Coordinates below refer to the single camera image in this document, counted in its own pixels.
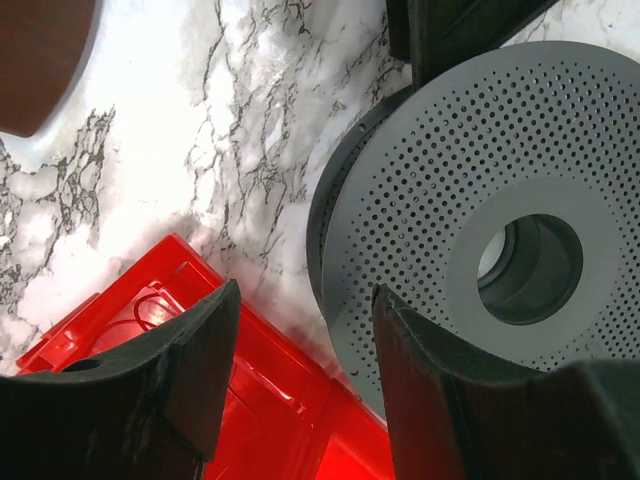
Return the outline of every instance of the black curved block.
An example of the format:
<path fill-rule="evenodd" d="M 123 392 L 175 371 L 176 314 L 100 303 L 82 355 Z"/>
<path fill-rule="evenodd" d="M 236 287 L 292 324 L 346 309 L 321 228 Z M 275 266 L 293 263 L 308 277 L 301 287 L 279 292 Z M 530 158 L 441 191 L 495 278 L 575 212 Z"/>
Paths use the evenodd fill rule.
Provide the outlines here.
<path fill-rule="evenodd" d="M 387 0 L 390 53 L 411 61 L 420 88 L 499 48 L 557 0 Z"/>
<path fill-rule="evenodd" d="M 239 308 L 229 282 L 64 372 L 0 378 L 0 478 L 200 478 L 218 438 Z"/>
<path fill-rule="evenodd" d="M 490 355 L 387 287 L 373 321 L 397 480 L 640 478 L 640 367 L 545 374 Z"/>

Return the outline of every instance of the perforated metal plate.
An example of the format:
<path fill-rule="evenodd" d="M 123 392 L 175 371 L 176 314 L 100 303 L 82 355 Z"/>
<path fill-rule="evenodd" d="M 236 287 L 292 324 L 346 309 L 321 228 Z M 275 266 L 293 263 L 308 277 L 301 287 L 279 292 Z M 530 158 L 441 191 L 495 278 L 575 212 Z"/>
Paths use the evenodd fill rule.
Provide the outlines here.
<path fill-rule="evenodd" d="M 351 169 L 323 260 L 325 315 L 354 386 L 384 414 L 371 291 L 394 288 L 422 315 L 502 358 L 541 370 L 636 358 L 640 66 L 601 48 L 542 42 L 466 62 L 417 92 Z M 498 320 L 477 269 L 501 228 L 566 222 L 583 264 L 549 318 Z"/>

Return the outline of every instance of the white marble countertop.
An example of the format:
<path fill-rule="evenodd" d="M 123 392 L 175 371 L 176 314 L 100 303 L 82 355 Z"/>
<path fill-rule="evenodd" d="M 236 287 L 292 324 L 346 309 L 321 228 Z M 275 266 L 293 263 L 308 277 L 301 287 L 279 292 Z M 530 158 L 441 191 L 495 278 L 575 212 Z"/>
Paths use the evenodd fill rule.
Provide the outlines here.
<path fill-rule="evenodd" d="M 408 84 L 384 0 L 105 0 L 87 67 L 30 139 L 0 134 L 0 373 L 176 231 L 335 369 L 307 213 L 341 136 Z M 640 60 L 635 0 L 561 0 L 513 40 Z"/>

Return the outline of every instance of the center hole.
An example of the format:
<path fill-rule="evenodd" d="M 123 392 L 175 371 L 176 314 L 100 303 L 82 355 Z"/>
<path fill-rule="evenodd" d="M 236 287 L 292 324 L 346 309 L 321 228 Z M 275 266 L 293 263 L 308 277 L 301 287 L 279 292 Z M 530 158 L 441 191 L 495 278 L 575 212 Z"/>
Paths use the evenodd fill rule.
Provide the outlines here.
<path fill-rule="evenodd" d="M 571 298 L 582 274 L 582 245 L 551 215 L 519 218 L 491 240 L 478 266 L 485 308 L 512 325 L 541 322 Z"/>

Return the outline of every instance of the red plastic container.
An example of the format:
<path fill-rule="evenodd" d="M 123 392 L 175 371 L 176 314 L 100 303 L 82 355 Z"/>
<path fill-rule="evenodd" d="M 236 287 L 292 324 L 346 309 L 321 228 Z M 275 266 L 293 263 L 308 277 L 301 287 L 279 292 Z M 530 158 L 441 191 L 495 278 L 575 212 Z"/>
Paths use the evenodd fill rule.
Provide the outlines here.
<path fill-rule="evenodd" d="M 87 299 L 20 359 L 20 374 L 60 371 L 188 309 L 222 279 L 169 235 Z M 393 479 L 384 426 L 338 381 L 243 306 L 208 480 Z"/>

